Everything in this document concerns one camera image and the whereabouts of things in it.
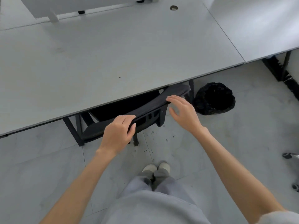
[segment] person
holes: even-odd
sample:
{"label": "person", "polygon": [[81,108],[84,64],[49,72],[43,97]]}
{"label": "person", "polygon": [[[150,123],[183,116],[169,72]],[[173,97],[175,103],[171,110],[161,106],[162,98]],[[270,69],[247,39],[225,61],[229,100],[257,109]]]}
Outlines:
{"label": "person", "polygon": [[[179,113],[170,108],[171,116],[200,142],[249,224],[299,223],[299,214],[286,211],[272,193],[200,124],[191,104],[175,95],[167,97],[166,100],[178,108]],[[80,222],[103,171],[133,137],[136,124],[130,129],[129,126],[134,118],[132,115],[117,116],[105,128],[102,143],[94,158],[40,224]],[[169,172],[170,166],[165,162],[159,169],[154,165],[146,166],[108,209],[102,223],[208,224],[209,221],[203,212],[183,187],[174,178],[169,177]]]}

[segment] desk grommet hole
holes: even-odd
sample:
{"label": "desk grommet hole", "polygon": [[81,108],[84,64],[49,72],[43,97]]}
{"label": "desk grommet hole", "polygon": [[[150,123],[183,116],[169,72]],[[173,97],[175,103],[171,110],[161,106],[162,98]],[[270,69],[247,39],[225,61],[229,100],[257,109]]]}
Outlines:
{"label": "desk grommet hole", "polygon": [[172,6],[170,6],[170,10],[171,11],[177,11],[178,7],[176,5],[172,5]]}

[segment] black trash bag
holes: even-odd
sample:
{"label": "black trash bag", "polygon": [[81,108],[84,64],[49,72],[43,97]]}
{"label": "black trash bag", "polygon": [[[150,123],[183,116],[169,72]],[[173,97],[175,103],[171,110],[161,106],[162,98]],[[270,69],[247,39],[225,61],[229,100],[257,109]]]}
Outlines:
{"label": "black trash bag", "polygon": [[208,116],[228,112],[235,107],[233,92],[222,83],[211,82],[197,92],[193,106],[196,112]]}

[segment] hand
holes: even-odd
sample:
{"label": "hand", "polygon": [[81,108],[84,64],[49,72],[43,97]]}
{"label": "hand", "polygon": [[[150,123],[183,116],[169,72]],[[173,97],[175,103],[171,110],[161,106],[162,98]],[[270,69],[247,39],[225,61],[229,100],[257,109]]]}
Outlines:
{"label": "hand", "polygon": [[115,156],[123,150],[135,134],[136,123],[131,126],[128,132],[128,128],[134,118],[136,118],[136,116],[117,116],[114,121],[105,128],[103,140],[98,151],[111,152]]}
{"label": "hand", "polygon": [[170,115],[177,121],[178,124],[185,130],[194,134],[198,129],[202,128],[194,107],[184,98],[171,95],[166,98],[166,101],[174,104],[178,110],[179,114],[176,114],[173,108],[169,108]]}

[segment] foot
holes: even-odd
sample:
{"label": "foot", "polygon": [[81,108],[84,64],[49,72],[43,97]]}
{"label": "foot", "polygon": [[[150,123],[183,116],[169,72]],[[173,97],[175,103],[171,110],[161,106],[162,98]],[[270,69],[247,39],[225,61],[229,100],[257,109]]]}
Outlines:
{"label": "foot", "polygon": [[166,163],[166,162],[161,163],[159,165],[159,169],[161,169],[161,168],[167,170],[167,172],[170,173],[170,165],[168,163]]}
{"label": "foot", "polygon": [[142,170],[142,172],[145,170],[150,170],[152,173],[154,173],[157,170],[157,167],[153,164],[149,164]]}

